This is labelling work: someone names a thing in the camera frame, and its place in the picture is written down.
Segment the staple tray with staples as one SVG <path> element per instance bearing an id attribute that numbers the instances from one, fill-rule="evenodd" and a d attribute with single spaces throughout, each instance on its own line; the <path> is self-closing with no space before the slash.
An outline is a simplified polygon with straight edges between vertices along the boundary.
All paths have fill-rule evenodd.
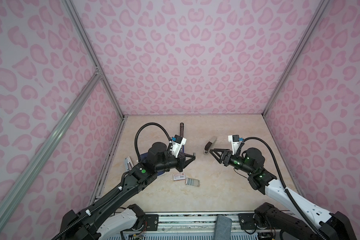
<path id="1" fill-rule="evenodd" d="M 192 186 L 192 187 L 199 187 L 200 181 L 197 179 L 186 178 L 185 185 Z"/>

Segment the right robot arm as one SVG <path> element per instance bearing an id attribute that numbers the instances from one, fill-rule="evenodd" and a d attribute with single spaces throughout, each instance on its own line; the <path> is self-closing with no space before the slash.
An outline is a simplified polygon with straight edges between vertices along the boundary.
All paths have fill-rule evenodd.
<path id="1" fill-rule="evenodd" d="M 249 148 L 243 156 L 231 150 L 213 149 L 212 156 L 224 166 L 232 166 L 248 175 L 250 186 L 277 201 L 293 214 L 288 215 L 274 205 L 264 203 L 255 209 L 258 224 L 279 229 L 299 240 L 355 240 L 350 219 L 341 212 L 332 213 L 297 194 L 267 171 L 260 150 Z"/>

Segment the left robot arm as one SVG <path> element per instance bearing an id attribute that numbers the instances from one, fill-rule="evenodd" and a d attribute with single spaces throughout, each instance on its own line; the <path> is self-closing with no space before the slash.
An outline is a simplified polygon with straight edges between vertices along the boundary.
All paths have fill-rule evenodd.
<path id="1" fill-rule="evenodd" d="M 176 169 L 182 172 L 196 156 L 178 153 L 174 156 L 167 145 L 154 143 L 147 156 L 121 177 L 120 183 L 95 203 L 78 213 L 69 211 L 62 219 L 60 232 L 54 240 L 98 240 L 101 225 L 127 200 L 155 181 L 159 172 Z"/>

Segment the small white stapler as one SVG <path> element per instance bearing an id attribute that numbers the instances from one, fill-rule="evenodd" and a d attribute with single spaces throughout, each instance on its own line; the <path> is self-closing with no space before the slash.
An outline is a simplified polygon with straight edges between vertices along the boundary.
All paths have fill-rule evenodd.
<path id="1" fill-rule="evenodd" d="M 126 171 L 129 172 L 134 167 L 131 157 L 127 157 L 124 160 Z"/>

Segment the blue book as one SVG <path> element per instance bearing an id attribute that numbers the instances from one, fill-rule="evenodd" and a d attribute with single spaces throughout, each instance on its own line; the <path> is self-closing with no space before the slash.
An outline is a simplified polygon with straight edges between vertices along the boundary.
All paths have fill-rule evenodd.
<path id="1" fill-rule="evenodd" d="M 140 160 L 139 163 L 146 163 L 147 162 L 147 158 L 148 158 L 148 153 L 144 153 L 140 155 Z"/>

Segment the grey foam block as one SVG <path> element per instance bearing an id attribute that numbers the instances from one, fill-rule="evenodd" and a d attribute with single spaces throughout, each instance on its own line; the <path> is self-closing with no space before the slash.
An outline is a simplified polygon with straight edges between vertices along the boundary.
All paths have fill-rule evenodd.
<path id="1" fill-rule="evenodd" d="M 232 229 L 232 219 L 218 215 L 215 223 L 213 240 L 230 240 Z"/>

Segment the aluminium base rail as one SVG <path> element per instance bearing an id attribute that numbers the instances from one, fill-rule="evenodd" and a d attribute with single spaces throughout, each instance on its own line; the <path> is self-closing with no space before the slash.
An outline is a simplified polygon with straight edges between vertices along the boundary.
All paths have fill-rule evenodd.
<path id="1" fill-rule="evenodd" d="M 268 217 L 256 213 L 146 214 L 137 206 L 108 218 L 94 233 L 95 240 L 216 239 L 215 229 L 229 224 L 232 240 L 270 240 L 287 233 L 299 240 L 319 240 L 308 225 L 276 208 Z"/>

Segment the aluminium corner frame post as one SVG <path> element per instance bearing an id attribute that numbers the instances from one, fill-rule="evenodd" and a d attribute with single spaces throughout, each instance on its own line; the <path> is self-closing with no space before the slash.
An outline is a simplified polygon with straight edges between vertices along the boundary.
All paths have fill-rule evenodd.
<path id="1" fill-rule="evenodd" d="M 310 38 L 315 33 L 317 27 L 319 26 L 322 18 L 326 14 L 329 6 L 331 5 L 330 0 L 321 0 L 319 2 L 318 7 L 316 8 L 309 24 L 307 25 L 305 31 L 302 34 L 301 39 L 299 40 L 296 49 L 294 50 L 288 64 L 286 65 L 285 70 L 283 71 L 279 82 L 277 83 L 271 97 L 262 113 L 263 118 L 265 119 L 267 115 L 269 115 L 272 106 L 277 100 L 279 93 L 282 91 L 284 84 L 287 82 L 293 68 L 295 67 L 296 63 L 298 62 L 300 56 L 302 55 L 304 49 L 306 48 L 307 44 L 310 41 Z"/>

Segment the left aluminium frame beam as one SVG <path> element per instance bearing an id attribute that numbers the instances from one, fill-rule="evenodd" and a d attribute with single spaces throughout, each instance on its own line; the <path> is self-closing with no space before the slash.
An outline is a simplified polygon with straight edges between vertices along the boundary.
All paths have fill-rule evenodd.
<path id="1" fill-rule="evenodd" d="M 8 194 L 0 202 L 0 233 L 21 203 L 33 182 L 36 180 L 47 160 L 52 156 L 79 111 L 101 80 L 101 77 L 102 74 L 99 72 L 96 72 L 92 76 L 88 84 L 86 84 L 71 106 L 67 109 L 66 113 L 58 122 L 47 140 L 41 145 L 38 152 L 31 159 L 26 169 L 10 188 Z"/>

